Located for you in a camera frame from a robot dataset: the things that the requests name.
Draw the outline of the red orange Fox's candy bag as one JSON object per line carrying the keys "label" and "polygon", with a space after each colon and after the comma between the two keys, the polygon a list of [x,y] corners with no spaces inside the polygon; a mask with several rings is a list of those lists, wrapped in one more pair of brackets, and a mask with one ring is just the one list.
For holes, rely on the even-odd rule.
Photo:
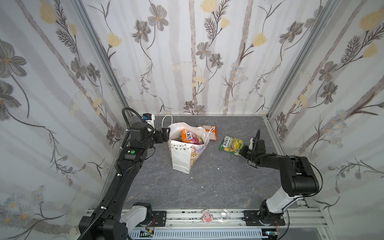
{"label": "red orange Fox's candy bag", "polygon": [[191,140],[192,138],[199,138],[199,137],[195,133],[193,133],[189,130],[183,129],[181,131],[181,136],[180,136],[179,140],[183,143],[189,144],[189,140]]}

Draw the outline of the white cartoon paper bag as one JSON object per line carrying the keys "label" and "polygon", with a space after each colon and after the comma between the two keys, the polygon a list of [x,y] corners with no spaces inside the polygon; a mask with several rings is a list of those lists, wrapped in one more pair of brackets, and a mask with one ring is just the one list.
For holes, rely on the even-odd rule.
{"label": "white cartoon paper bag", "polygon": [[[171,129],[168,146],[173,169],[185,174],[189,174],[192,167],[195,165],[211,141],[209,135],[202,127],[192,127],[184,122],[171,122],[168,128]],[[181,142],[179,138],[183,129],[195,133],[201,140],[204,141],[204,144],[194,145]]]}

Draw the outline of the green yellow Fox's candy bag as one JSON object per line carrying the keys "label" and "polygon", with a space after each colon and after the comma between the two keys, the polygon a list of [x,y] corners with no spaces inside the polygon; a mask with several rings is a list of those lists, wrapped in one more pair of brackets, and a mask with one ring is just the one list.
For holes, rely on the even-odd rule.
{"label": "green yellow Fox's candy bag", "polygon": [[243,140],[231,136],[225,136],[219,146],[219,150],[239,156],[240,150],[243,148],[243,146]]}

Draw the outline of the small orange snack packet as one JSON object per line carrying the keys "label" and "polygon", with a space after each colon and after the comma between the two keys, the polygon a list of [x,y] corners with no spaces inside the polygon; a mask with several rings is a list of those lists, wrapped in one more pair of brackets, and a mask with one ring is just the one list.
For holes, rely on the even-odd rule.
{"label": "small orange snack packet", "polygon": [[217,127],[216,126],[208,126],[208,125],[199,125],[199,127],[202,127],[206,130],[206,132],[209,135],[210,140],[216,141],[218,138],[217,134]]}

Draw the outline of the purple Fox's berries bag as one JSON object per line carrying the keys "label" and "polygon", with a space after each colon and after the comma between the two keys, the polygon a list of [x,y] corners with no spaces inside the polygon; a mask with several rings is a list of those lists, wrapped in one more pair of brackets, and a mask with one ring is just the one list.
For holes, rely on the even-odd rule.
{"label": "purple Fox's berries bag", "polygon": [[189,140],[189,143],[194,145],[202,145],[204,144],[204,141],[200,138],[192,138],[191,140]]}

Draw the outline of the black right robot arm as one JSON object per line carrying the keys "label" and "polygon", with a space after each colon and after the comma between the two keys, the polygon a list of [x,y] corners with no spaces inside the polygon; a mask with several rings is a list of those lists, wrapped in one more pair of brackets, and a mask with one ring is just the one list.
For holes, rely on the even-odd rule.
{"label": "black right robot arm", "polygon": [[281,187],[270,198],[264,200],[254,219],[260,225],[285,224],[284,211],[298,199],[313,197],[321,189],[323,180],[318,180],[314,167],[306,157],[266,153],[265,141],[260,132],[250,140],[250,146],[243,146],[239,154],[252,163],[252,167],[269,168],[280,172]]}

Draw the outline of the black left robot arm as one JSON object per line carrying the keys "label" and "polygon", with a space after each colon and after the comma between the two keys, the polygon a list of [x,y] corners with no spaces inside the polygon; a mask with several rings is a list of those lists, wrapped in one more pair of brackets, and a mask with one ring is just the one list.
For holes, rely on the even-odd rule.
{"label": "black left robot arm", "polygon": [[168,142],[171,130],[156,130],[147,122],[148,114],[139,117],[139,122],[130,124],[127,111],[139,115],[132,108],[122,109],[128,134],[115,160],[116,175],[91,216],[82,217],[79,223],[80,240],[129,240],[132,229],[153,220],[151,204],[136,203],[126,215],[122,214],[123,206],[136,175],[149,158],[148,150],[153,149],[155,144]]}

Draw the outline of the clear round suction cup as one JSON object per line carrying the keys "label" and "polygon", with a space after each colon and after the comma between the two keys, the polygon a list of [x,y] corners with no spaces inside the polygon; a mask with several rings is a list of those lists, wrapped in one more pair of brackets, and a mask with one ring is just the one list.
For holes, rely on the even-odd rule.
{"label": "clear round suction cup", "polygon": [[231,217],[231,212],[228,209],[222,209],[220,212],[220,219],[221,221],[227,221]]}

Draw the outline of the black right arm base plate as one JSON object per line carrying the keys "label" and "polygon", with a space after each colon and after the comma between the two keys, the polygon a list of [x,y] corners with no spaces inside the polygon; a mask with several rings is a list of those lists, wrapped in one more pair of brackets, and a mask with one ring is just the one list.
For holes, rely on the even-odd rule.
{"label": "black right arm base plate", "polygon": [[265,226],[265,227],[277,227],[285,226],[286,222],[283,217],[283,213],[274,214],[270,212],[260,211],[244,211],[243,221],[246,222],[246,226]]}

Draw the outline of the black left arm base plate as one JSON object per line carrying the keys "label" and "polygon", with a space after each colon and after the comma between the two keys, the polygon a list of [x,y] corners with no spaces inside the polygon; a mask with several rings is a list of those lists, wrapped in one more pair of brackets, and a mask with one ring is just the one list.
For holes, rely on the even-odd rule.
{"label": "black left arm base plate", "polygon": [[167,220],[167,212],[166,211],[153,211],[153,226],[156,227],[165,227]]}

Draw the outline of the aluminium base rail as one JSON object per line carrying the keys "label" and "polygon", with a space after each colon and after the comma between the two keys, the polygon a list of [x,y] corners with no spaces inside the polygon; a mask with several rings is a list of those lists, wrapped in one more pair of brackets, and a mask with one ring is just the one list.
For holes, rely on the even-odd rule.
{"label": "aluminium base rail", "polygon": [[258,209],[124,209],[100,219],[85,240],[333,240],[316,208],[291,208],[270,224]]}

